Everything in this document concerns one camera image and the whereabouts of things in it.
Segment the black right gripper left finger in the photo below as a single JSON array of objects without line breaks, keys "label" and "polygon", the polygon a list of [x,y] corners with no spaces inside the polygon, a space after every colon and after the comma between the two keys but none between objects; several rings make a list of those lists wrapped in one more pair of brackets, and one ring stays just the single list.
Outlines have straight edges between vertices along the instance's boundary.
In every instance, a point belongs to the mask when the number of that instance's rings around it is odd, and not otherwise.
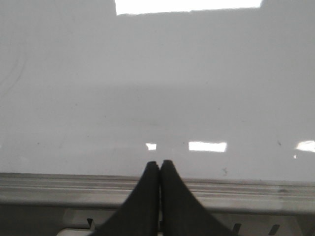
[{"label": "black right gripper left finger", "polygon": [[159,167],[155,161],[151,161],[125,202],[92,235],[156,236],[158,217]]}]

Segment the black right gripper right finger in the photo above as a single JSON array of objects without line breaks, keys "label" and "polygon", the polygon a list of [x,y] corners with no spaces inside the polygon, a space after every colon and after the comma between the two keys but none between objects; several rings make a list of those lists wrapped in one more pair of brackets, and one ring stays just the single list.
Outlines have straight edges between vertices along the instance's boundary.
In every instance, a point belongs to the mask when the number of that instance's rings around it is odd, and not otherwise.
[{"label": "black right gripper right finger", "polygon": [[174,163],[164,160],[160,169],[163,234],[165,236],[235,236],[195,198]]}]

